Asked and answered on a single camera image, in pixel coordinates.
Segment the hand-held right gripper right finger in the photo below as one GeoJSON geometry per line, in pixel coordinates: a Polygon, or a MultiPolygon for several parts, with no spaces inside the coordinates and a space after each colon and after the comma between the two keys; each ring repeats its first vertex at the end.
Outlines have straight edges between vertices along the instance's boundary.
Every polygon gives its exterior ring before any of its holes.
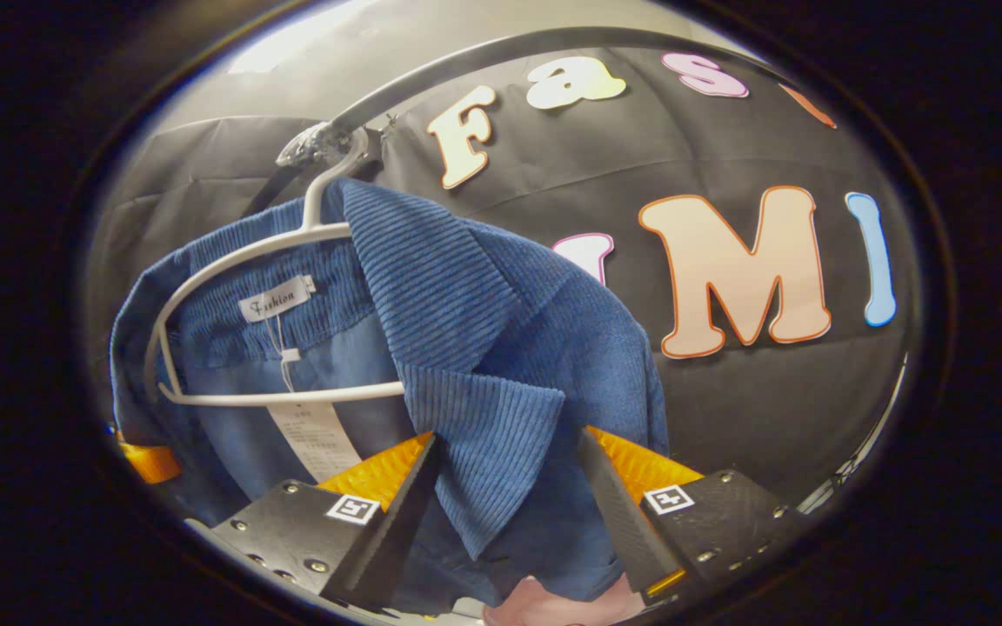
{"type": "Polygon", "coordinates": [[[703,475],[593,427],[578,456],[630,587],[649,606],[704,601],[806,530],[802,512],[735,469],[703,475]]]}

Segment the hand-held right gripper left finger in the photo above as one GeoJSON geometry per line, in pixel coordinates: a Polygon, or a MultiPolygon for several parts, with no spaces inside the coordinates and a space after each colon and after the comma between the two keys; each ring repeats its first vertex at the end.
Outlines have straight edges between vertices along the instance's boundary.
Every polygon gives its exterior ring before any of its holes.
{"type": "Polygon", "coordinates": [[[317,486],[283,481],[205,538],[302,601],[382,613],[433,495],[441,448],[426,432],[317,486]]]}

